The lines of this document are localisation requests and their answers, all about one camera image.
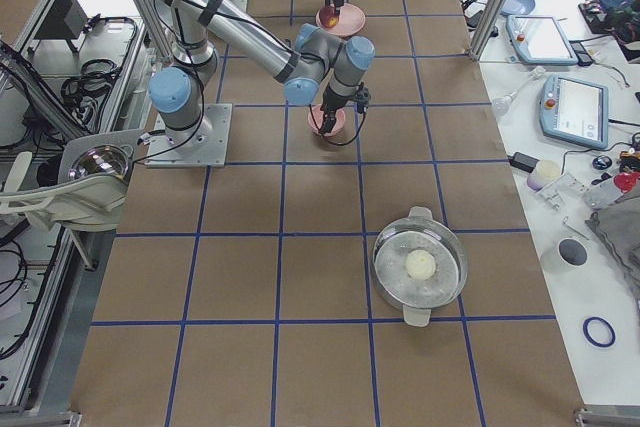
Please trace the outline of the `pink bowl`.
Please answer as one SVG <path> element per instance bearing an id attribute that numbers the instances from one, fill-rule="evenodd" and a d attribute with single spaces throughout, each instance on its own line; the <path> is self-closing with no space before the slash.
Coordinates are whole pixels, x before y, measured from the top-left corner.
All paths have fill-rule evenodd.
<path id="1" fill-rule="evenodd" d="M 320 104 L 314 104 L 311 106 L 311 110 L 308 113 L 307 120 L 312 132 L 316 135 L 319 134 L 319 128 L 322 126 L 323 115 L 324 115 L 324 112 L 321 110 Z M 339 109 L 335 117 L 336 117 L 335 124 L 332 127 L 331 131 L 325 134 L 326 137 L 333 137 L 339 134 L 345 126 L 346 113 L 343 109 Z"/>

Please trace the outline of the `pink plate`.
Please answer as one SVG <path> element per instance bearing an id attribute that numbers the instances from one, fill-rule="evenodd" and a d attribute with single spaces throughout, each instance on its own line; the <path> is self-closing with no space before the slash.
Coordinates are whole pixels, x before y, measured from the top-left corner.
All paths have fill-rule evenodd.
<path id="1" fill-rule="evenodd" d="M 345 3 L 340 9 L 339 21 L 335 26 L 325 27 L 321 22 L 320 12 L 316 13 L 315 21 L 317 26 L 326 32 L 341 38 L 349 38 L 363 29 L 366 16 L 356 5 Z"/>

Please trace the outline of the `blue plate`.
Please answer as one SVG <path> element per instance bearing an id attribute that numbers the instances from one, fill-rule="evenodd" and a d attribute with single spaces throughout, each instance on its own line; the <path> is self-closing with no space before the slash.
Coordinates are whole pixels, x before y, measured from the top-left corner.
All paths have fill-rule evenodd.
<path id="1" fill-rule="evenodd" d="M 536 8 L 535 0 L 505 0 L 500 14 L 503 17 L 511 15 L 529 15 Z"/>

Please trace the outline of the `glass bowl on chair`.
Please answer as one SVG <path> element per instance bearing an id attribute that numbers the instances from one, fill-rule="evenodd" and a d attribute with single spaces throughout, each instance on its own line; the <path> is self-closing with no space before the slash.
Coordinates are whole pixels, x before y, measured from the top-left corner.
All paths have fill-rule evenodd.
<path id="1" fill-rule="evenodd" d="M 93 174 L 109 174 L 125 179 L 131 160 L 123 149 L 113 145 L 100 145 L 80 154 L 68 171 L 69 180 L 77 180 Z"/>

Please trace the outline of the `steel steamer pot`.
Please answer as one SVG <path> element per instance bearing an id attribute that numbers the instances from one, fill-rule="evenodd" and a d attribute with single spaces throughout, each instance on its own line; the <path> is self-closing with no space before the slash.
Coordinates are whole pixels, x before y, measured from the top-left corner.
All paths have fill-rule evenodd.
<path id="1" fill-rule="evenodd" d="M 468 256 L 460 239 L 414 206 L 376 238 L 372 280 L 386 302 L 412 327 L 429 324 L 432 311 L 454 302 L 468 277 Z"/>

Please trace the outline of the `light bulb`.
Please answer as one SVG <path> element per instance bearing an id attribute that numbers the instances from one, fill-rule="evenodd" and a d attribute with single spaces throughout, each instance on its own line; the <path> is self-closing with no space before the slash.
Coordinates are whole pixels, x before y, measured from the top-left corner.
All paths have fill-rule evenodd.
<path id="1" fill-rule="evenodd" d="M 518 93 L 516 91 L 512 91 L 500 97 L 494 98 L 491 101 L 491 109 L 494 116 L 496 118 L 504 117 L 509 112 L 517 96 L 518 96 Z"/>

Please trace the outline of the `white steamed bun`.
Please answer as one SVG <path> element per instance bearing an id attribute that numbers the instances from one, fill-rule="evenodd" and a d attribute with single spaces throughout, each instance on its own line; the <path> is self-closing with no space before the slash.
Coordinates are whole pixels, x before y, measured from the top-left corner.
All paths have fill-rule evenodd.
<path id="1" fill-rule="evenodd" d="M 437 270 L 435 257 L 424 249 L 415 249 L 406 256 L 405 270 L 413 279 L 428 280 Z"/>

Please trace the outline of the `small black adapter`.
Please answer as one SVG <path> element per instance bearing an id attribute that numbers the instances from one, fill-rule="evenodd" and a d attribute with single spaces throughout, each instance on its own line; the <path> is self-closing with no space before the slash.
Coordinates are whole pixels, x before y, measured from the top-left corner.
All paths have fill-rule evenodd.
<path id="1" fill-rule="evenodd" d="M 508 156 L 509 165 L 517 170 L 532 173 L 539 160 L 521 152 L 514 152 Z"/>

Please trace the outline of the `far teach pendant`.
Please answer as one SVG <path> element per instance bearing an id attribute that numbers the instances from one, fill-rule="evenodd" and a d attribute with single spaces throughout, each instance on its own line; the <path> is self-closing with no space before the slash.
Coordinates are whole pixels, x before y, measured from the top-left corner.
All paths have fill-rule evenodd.
<path id="1" fill-rule="evenodd" d="M 553 16 L 509 15 L 506 30 L 517 57 L 530 65 L 573 66 L 578 58 Z"/>

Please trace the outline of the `teach pendant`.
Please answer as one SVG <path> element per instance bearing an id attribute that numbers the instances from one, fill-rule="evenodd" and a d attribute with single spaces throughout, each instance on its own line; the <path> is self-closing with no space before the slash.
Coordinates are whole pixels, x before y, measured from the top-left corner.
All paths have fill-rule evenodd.
<path id="1" fill-rule="evenodd" d="M 550 75 L 540 94 L 539 123 L 546 137 L 604 150 L 608 146 L 609 90 L 585 80 Z"/>
<path id="2" fill-rule="evenodd" d="M 530 65 L 573 66 L 578 58 L 553 16 L 509 15 L 506 30 L 517 57 Z"/>

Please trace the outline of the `purple white cup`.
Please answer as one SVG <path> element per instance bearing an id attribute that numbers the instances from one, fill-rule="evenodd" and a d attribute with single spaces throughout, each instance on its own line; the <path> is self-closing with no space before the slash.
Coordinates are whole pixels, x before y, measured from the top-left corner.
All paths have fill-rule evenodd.
<path id="1" fill-rule="evenodd" d="M 551 160 L 539 160 L 527 177 L 526 184 L 533 191 L 539 191 L 561 176 L 560 166 Z"/>

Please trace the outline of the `near teach pendant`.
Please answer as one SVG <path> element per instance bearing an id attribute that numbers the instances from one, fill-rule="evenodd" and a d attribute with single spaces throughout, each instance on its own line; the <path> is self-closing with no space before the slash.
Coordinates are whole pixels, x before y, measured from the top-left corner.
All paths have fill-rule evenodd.
<path id="1" fill-rule="evenodd" d="M 540 94 L 539 123 L 546 137 L 604 150 L 608 146 L 609 90 L 585 80 L 550 75 Z"/>

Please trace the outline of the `white paper cup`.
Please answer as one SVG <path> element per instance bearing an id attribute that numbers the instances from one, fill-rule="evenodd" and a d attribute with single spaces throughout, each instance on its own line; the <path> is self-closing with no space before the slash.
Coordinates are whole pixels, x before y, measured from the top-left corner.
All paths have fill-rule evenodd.
<path id="1" fill-rule="evenodd" d="M 542 254 L 541 264 L 545 273 L 560 274 L 584 266 L 587 260 L 585 245 L 575 238 L 565 237 Z"/>

